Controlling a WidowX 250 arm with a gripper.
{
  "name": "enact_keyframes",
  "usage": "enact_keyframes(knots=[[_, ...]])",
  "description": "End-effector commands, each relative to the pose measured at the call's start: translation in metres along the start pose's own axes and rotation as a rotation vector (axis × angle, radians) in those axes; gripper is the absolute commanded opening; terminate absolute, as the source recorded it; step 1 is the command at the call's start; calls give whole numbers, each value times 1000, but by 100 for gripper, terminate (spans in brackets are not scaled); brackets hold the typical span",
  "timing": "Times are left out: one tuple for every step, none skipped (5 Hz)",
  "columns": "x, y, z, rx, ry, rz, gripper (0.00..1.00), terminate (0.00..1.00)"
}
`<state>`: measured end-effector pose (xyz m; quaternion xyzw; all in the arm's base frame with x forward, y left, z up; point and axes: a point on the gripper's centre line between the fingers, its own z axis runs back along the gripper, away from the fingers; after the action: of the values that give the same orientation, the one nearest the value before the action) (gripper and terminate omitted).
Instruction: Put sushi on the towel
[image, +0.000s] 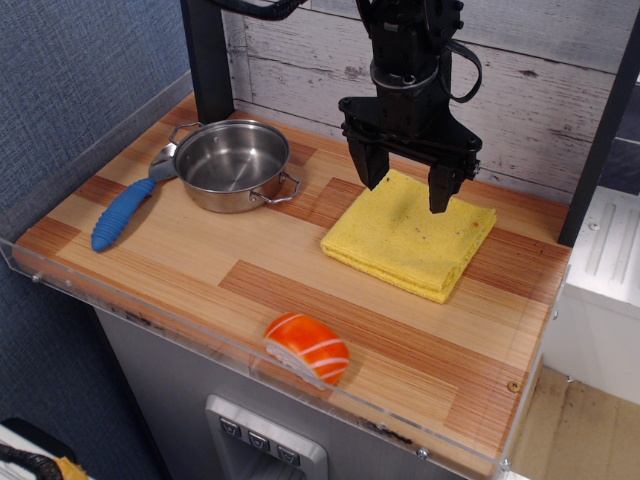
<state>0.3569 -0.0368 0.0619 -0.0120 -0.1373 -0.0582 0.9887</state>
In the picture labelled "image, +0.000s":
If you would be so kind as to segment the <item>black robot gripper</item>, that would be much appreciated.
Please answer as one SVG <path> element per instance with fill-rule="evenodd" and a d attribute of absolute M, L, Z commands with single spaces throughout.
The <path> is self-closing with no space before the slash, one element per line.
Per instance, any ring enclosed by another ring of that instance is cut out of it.
<path fill-rule="evenodd" d="M 428 175 L 430 211 L 444 213 L 464 180 L 478 172 L 482 141 L 451 115 L 449 102 L 465 103 L 482 82 L 478 77 L 462 97 L 450 92 L 451 66 L 435 66 L 417 81 L 411 75 L 371 68 L 374 97 L 345 97 L 343 135 L 361 183 L 373 190 L 387 175 L 389 155 L 431 166 Z"/>

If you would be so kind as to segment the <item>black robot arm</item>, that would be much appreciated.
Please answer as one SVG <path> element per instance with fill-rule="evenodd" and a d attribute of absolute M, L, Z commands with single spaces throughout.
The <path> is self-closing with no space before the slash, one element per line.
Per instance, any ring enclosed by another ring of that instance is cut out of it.
<path fill-rule="evenodd" d="M 374 189 L 390 169 L 392 154 L 430 168 L 429 207 L 447 210 L 462 183 L 475 177 L 481 139 L 454 118 L 452 57 L 475 67 L 477 55 L 454 40 L 464 23 L 461 1 L 361 1 L 358 10 L 372 42 L 373 97 L 346 97 L 339 108 L 352 161 L 360 181 Z"/>

